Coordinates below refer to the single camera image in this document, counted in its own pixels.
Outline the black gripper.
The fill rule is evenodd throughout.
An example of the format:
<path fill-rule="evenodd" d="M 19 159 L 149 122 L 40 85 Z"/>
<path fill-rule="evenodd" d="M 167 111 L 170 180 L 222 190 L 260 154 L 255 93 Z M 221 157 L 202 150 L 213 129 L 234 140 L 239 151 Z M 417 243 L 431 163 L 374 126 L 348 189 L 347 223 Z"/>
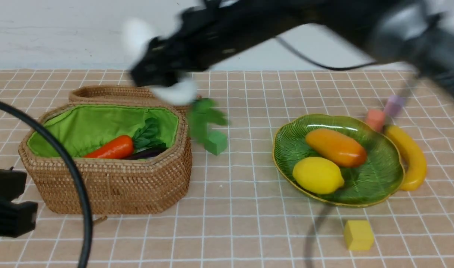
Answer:
<path fill-rule="evenodd" d="M 205 71 L 256 46 L 254 6 L 195 6 L 183 10 L 169 37 L 148 37 L 130 69 L 138 86 L 170 87 L 187 72 Z"/>

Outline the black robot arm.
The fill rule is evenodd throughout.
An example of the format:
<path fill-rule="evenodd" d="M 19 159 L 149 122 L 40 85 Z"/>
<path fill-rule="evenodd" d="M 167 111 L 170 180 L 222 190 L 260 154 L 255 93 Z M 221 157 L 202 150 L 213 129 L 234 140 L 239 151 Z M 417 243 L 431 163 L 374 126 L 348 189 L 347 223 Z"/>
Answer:
<path fill-rule="evenodd" d="M 301 25 L 323 25 L 372 59 L 405 62 L 454 99 L 454 33 L 441 26 L 451 8 L 432 12 L 425 0 L 204 0 L 180 13 L 165 38 L 142 20 L 129 20 L 124 41 L 134 58 L 130 78 L 158 98 L 185 105 L 194 89 L 177 84 Z"/>

